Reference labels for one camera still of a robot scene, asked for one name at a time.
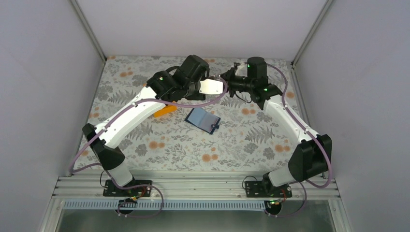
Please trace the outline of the blue card holder wallet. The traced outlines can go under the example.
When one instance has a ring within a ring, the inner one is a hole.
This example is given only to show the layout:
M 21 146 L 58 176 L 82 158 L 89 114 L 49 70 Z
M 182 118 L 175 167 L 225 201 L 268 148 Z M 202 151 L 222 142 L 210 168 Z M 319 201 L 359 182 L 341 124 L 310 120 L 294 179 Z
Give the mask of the blue card holder wallet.
M 208 134 L 213 134 L 220 127 L 220 117 L 202 108 L 193 108 L 184 121 Z

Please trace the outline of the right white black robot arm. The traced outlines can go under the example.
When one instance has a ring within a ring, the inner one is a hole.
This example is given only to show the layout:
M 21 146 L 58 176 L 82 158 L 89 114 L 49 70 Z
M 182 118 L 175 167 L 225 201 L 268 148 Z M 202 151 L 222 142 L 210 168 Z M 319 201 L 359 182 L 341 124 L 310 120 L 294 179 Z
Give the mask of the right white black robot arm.
M 333 179 L 331 165 L 332 140 L 310 127 L 287 103 L 286 90 L 280 90 L 268 80 L 267 68 L 276 70 L 283 79 L 284 73 L 262 57 L 248 58 L 243 65 L 246 76 L 236 74 L 241 63 L 235 63 L 220 75 L 227 82 L 230 96 L 237 92 L 250 94 L 251 101 L 268 116 L 284 126 L 289 139 L 296 145 L 287 165 L 263 175 L 262 191 L 268 197 L 275 196 L 285 184 L 307 181 L 316 188 L 325 188 Z

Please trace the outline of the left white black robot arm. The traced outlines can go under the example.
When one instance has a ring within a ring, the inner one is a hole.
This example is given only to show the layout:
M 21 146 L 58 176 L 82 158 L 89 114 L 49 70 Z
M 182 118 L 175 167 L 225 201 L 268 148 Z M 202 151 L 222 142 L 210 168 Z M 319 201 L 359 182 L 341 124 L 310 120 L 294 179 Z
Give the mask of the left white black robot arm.
M 180 66 L 158 71 L 146 81 L 139 93 L 106 121 L 95 126 L 86 124 L 83 134 L 115 189 L 123 196 L 134 191 L 134 177 L 118 147 L 141 122 L 168 104 L 183 98 L 204 100 L 201 81 L 209 75 L 209 64 L 197 55 L 189 55 Z

